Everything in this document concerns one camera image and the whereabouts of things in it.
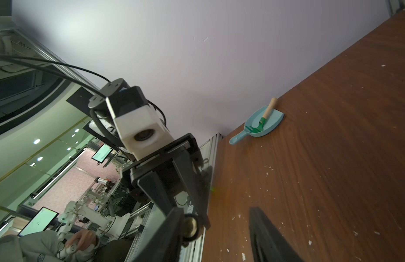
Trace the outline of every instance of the light blue dustpan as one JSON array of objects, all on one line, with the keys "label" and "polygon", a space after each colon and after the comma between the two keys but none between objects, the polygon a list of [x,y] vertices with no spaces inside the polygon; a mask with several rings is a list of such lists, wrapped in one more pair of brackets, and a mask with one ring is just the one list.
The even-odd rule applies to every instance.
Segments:
[{"label": "light blue dustpan", "polygon": [[[262,118],[262,115],[264,114],[265,110],[267,109],[268,106],[264,106],[255,113],[252,114],[250,118],[245,123],[245,126],[251,126],[251,127],[257,127],[259,125],[259,121]],[[264,130],[259,132],[259,133],[251,133],[249,129],[244,128],[242,132],[238,133],[234,137],[232,137],[229,141],[230,144],[235,145],[237,144],[240,140],[242,140],[245,136],[251,135],[253,137],[262,137],[263,135],[268,134],[271,132],[274,128],[278,126],[278,124],[281,122],[281,120],[284,117],[284,113],[280,112],[278,110],[273,110],[273,112],[269,115],[267,118],[267,121],[265,122],[264,125]]]}]

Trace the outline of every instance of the monitor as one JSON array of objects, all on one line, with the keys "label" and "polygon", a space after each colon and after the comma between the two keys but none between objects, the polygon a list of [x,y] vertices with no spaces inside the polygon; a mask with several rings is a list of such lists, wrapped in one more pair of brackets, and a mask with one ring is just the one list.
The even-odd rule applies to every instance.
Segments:
[{"label": "monitor", "polygon": [[112,148],[104,144],[100,147],[100,149],[92,156],[92,159],[96,160],[99,163],[103,163],[109,153],[112,151]]},{"label": "monitor", "polygon": [[42,207],[41,210],[27,223],[27,225],[21,230],[18,236],[25,236],[28,234],[44,231],[48,228],[51,221],[58,216],[58,213]]}]

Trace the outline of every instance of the white wall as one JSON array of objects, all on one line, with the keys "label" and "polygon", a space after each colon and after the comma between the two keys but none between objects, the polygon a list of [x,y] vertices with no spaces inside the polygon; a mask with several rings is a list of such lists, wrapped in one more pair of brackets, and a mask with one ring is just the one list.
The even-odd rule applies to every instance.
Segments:
[{"label": "white wall", "polygon": [[385,0],[13,0],[13,17],[66,62],[142,87],[175,138],[191,132],[203,143],[231,132],[389,11]]}]

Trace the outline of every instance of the wooden table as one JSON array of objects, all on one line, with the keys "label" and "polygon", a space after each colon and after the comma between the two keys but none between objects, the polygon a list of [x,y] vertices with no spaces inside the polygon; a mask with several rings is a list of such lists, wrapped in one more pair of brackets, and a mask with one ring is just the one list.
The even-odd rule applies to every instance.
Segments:
[{"label": "wooden table", "polygon": [[405,261],[405,11],[277,110],[270,134],[230,145],[242,125],[219,143],[202,260],[253,261],[248,210],[259,206],[306,262]]}]

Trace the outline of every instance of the person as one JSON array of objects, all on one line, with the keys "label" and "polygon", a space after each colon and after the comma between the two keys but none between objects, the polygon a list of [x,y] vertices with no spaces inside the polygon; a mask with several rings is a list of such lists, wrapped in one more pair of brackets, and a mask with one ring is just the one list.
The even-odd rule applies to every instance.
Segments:
[{"label": "person", "polygon": [[[77,251],[58,259],[61,250],[77,239]],[[85,229],[73,234],[65,244],[51,230],[22,237],[7,235],[0,238],[0,262],[86,262],[91,261],[99,244],[96,233]]]}]

